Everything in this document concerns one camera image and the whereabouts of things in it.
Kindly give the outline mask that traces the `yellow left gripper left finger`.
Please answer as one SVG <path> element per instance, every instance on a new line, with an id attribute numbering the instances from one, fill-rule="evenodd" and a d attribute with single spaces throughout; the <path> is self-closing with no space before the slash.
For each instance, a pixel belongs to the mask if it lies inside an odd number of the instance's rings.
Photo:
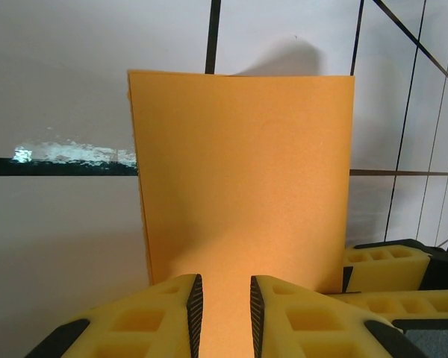
<path id="1" fill-rule="evenodd" d="M 198 357 L 202 313 L 202 277 L 184 274 L 74 317 L 29 355 Z"/>

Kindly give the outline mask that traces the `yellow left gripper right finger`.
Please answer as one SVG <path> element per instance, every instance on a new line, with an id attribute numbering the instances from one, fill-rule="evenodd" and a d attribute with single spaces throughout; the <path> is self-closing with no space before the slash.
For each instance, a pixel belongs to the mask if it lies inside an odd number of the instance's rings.
<path id="1" fill-rule="evenodd" d="M 255 357 L 413 357 L 414 344 L 369 310 L 271 276 L 250 280 Z"/>

